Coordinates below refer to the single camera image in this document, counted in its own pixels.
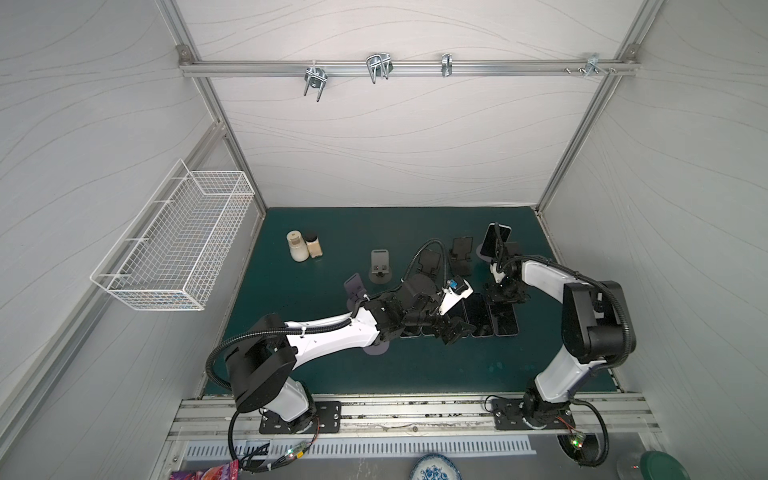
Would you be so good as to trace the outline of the phone with cracked screen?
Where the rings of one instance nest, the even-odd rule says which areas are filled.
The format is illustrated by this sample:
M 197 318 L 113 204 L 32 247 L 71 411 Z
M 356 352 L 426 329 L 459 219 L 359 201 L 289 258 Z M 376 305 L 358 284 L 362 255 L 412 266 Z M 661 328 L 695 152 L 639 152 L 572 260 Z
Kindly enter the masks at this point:
M 474 327 L 473 338 L 488 338 L 494 335 L 491 313 L 486 297 L 481 293 L 473 293 L 465 300 L 467 321 Z

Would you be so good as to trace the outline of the phone with light green frame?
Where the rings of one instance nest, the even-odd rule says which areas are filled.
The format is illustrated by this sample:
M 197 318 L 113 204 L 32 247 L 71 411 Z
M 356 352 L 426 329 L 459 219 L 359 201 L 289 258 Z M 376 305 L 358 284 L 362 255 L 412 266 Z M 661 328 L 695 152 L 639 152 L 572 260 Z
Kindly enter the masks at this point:
M 421 327 L 406 327 L 400 334 L 401 338 L 417 338 L 422 334 Z

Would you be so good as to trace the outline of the phone with purple frame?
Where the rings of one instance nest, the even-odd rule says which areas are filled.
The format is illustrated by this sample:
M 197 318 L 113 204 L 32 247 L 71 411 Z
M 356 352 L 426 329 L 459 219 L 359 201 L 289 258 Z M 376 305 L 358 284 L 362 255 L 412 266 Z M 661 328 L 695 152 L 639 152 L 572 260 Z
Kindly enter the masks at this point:
M 514 337 L 519 326 L 512 302 L 491 302 L 489 304 L 491 327 L 496 337 Z

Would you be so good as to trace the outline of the phone with white frame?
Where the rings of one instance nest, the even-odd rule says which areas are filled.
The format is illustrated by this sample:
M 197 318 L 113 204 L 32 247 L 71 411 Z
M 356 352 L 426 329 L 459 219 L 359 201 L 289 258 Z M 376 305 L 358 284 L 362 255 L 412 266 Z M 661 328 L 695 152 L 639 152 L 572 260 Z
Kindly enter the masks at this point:
M 480 244 L 483 246 L 484 253 L 486 255 L 493 254 L 494 258 L 498 241 L 505 243 L 508 240 L 511 231 L 512 229 L 507 225 L 499 224 L 498 222 L 490 223 Z

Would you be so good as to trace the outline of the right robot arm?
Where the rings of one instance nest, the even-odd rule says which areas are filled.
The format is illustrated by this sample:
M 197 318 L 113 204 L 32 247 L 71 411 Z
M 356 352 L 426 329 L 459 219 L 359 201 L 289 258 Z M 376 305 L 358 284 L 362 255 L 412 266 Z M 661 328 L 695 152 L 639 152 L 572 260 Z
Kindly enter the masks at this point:
M 587 377 L 622 365 L 636 338 L 621 285 L 598 281 L 541 256 L 522 255 L 500 240 L 490 254 L 490 271 L 502 298 L 521 301 L 534 287 L 562 306 L 562 347 L 525 392 L 521 416 L 542 429 L 569 408 Z

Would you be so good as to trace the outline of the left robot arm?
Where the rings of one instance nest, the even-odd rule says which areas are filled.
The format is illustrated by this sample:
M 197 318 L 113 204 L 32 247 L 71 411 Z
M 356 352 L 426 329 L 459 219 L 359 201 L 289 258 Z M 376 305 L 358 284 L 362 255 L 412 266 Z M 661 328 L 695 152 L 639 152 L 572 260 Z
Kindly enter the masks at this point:
M 345 314 L 285 322 L 277 314 L 249 331 L 223 341 L 206 360 L 206 374 L 229 391 L 240 414 L 265 411 L 303 429 L 317 408 L 308 388 L 291 378 L 297 368 L 348 349 L 379 346 L 408 329 L 424 326 L 445 344 L 468 336 L 474 327 L 450 311 L 473 294 L 462 277 L 439 286 L 417 274 L 393 290 L 363 296 Z

